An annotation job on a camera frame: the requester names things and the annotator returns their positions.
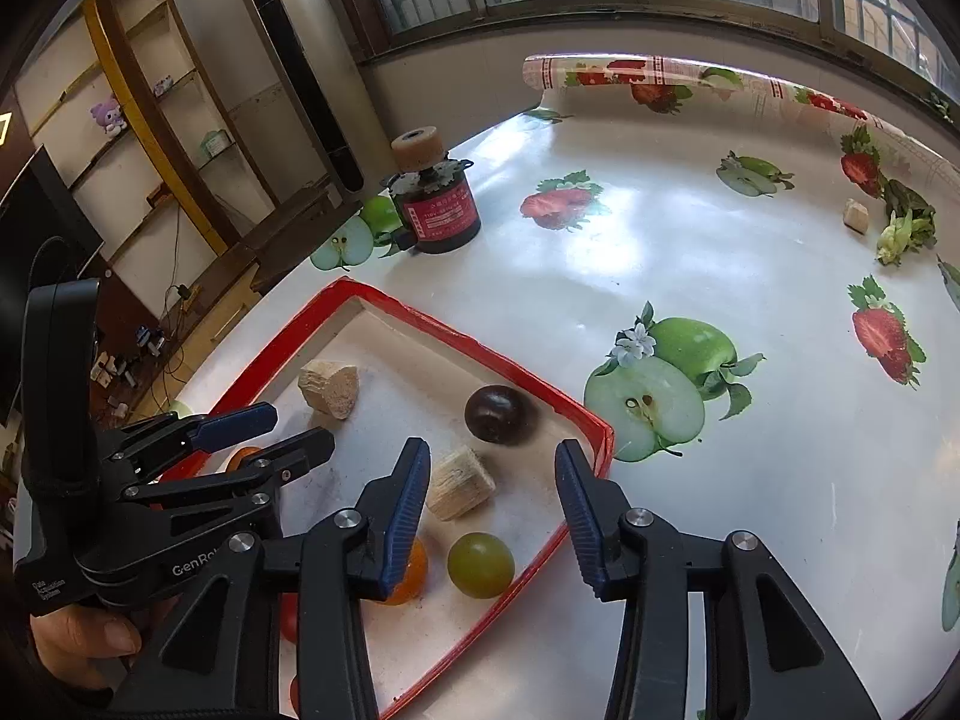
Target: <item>dark purple fruit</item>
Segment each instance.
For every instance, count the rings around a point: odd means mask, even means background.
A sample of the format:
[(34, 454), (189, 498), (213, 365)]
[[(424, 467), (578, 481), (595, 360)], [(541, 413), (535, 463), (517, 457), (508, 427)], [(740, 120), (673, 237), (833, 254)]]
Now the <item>dark purple fruit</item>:
[(467, 400), (464, 421), (482, 442), (514, 443), (520, 440), (529, 420), (523, 396), (510, 386), (482, 386)]

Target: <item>human hand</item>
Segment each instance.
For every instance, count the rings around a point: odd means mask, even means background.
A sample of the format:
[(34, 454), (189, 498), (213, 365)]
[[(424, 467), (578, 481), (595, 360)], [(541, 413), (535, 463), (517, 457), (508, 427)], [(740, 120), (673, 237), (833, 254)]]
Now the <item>human hand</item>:
[(126, 617), (77, 604), (31, 617), (30, 628), (47, 671), (61, 682), (87, 690), (107, 687), (96, 659), (132, 655), (142, 644), (140, 632)]

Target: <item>small wooden piece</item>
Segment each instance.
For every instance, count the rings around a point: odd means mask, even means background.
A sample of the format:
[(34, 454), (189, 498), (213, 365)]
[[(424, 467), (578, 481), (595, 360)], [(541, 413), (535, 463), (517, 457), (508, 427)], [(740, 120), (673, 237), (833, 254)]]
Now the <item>small wooden piece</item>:
[(327, 360), (311, 360), (296, 382), (311, 409), (346, 419), (357, 402), (360, 380), (355, 365)]
[(867, 206), (853, 199), (847, 200), (847, 205), (843, 208), (843, 224), (861, 235), (867, 232), (870, 227), (870, 212)]
[(468, 446), (461, 446), (430, 471), (426, 506), (446, 522), (479, 506), (496, 490), (493, 477)]

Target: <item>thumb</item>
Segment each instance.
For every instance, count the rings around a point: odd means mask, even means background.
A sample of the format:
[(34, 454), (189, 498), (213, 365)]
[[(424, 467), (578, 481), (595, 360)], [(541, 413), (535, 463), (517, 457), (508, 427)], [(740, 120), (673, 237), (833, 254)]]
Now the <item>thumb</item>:
[(69, 605), (42, 617), (32, 617), (37, 650), (81, 658), (116, 658), (140, 649), (140, 632), (126, 617), (102, 608)]

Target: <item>small figurine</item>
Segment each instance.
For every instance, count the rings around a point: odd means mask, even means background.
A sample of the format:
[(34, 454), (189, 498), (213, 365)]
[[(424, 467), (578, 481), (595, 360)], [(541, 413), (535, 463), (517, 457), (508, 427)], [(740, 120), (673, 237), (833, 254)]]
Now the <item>small figurine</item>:
[(107, 138), (115, 138), (127, 128), (127, 120), (123, 118), (120, 103), (117, 103), (117, 98), (113, 95), (110, 95), (105, 103), (97, 103), (90, 108), (90, 115), (107, 133)]
[(173, 85), (174, 79), (171, 76), (166, 76), (165, 79), (160, 79), (154, 84), (154, 97), (163, 97), (173, 88)]

